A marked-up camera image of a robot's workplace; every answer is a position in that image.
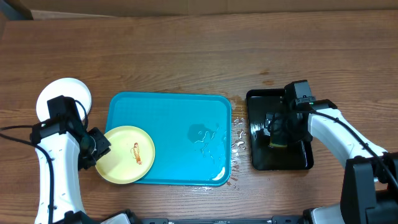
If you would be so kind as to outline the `yellow green sponge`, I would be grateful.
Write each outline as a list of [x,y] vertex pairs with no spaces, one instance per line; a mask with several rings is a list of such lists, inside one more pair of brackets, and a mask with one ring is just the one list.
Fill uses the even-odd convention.
[[269,146],[276,148],[285,148],[288,146],[289,138],[284,134],[271,134]]

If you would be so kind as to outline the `yellow plate with ketchup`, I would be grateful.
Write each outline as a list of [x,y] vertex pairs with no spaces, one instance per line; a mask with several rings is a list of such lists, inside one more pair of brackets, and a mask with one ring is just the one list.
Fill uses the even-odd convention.
[[110,151],[96,163],[102,178],[114,184],[130,184],[144,177],[155,160],[152,138],[134,126],[120,126],[108,131]]

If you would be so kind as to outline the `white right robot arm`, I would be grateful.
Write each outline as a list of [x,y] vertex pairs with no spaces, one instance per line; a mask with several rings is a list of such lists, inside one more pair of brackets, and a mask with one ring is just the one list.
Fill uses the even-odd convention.
[[298,223],[397,223],[397,153],[356,130],[330,100],[294,100],[266,115],[271,146],[318,139],[345,173],[340,202],[309,208]]

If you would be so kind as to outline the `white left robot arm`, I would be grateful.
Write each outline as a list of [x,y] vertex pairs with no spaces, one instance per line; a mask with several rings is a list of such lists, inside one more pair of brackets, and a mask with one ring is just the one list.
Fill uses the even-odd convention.
[[39,159],[40,198],[36,223],[98,223],[84,209],[78,171],[94,166],[111,143],[98,129],[46,120],[33,125],[31,143]]

